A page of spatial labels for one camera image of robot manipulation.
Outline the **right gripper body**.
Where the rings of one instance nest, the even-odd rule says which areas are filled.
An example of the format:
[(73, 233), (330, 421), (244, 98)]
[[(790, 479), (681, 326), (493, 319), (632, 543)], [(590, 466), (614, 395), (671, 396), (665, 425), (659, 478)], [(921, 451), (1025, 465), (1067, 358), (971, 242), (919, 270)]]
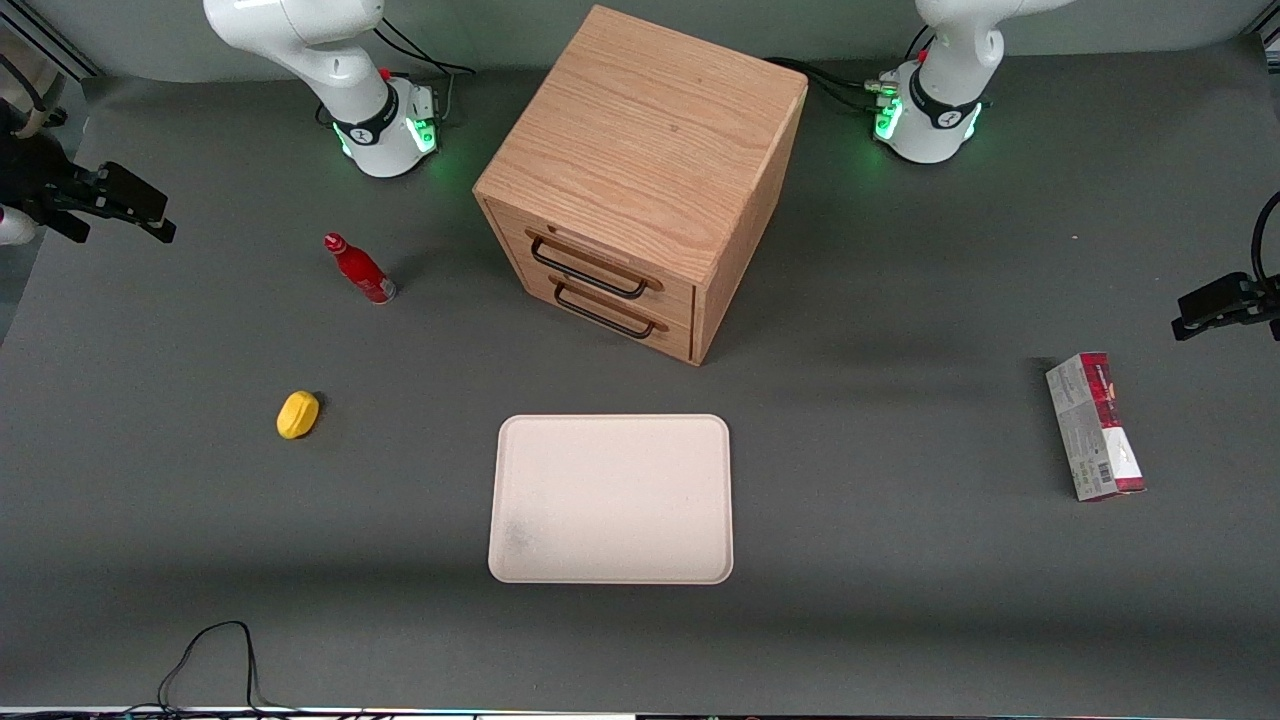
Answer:
[(29, 243), (47, 228), (41, 224), (41, 205), (74, 199), (78, 169), (51, 136), (19, 137), (26, 120), (9, 101), (3, 100), (1, 106), (1, 245), (15, 246)]

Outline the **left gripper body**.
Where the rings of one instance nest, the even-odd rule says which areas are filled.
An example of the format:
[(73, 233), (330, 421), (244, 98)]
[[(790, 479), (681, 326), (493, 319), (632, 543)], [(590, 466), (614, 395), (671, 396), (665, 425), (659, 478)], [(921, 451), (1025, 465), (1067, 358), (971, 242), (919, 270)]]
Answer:
[(1272, 338), (1280, 341), (1277, 278), (1263, 278), (1257, 283), (1256, 304), (1251, 309), (1251, 324), (1265, 323)]

